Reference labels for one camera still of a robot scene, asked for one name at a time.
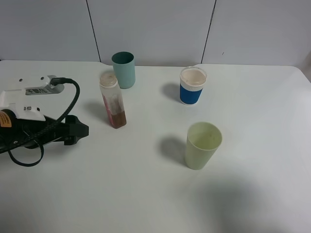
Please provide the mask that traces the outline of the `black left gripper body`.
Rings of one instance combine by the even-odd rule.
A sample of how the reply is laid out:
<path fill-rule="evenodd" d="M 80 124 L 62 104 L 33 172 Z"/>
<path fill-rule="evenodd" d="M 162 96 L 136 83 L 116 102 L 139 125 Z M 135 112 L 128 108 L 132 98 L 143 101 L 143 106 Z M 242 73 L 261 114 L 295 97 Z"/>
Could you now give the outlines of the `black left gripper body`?
<path fill-rule="evenodd" d="M 19 142 L 27 140 L 37 134 L 56 120 L 45 116 L 45 121 L 18 119 L 8 109 L 0 112 L 0 152 L 3 153 L 8 147 L 13 147 Z M 39 136 L 37 140 L 43 145 L 53 141 L 64 141 L 67 126 L 65 123 L 58 124 L 55 128 Z"/>

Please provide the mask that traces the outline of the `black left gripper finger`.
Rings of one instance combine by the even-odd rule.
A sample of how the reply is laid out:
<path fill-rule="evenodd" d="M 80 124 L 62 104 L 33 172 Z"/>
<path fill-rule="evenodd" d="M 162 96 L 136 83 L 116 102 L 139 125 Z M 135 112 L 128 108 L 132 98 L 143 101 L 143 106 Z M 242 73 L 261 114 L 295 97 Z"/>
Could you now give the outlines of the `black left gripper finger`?
<path fill-rule="evenodd" d="M 65 124 L 67 126 L 64 137 L 65 146 L 75 145 L 80 139 L 89 136 L 89 127 L 83 124 L 77 116 L 66 116 Z"/>

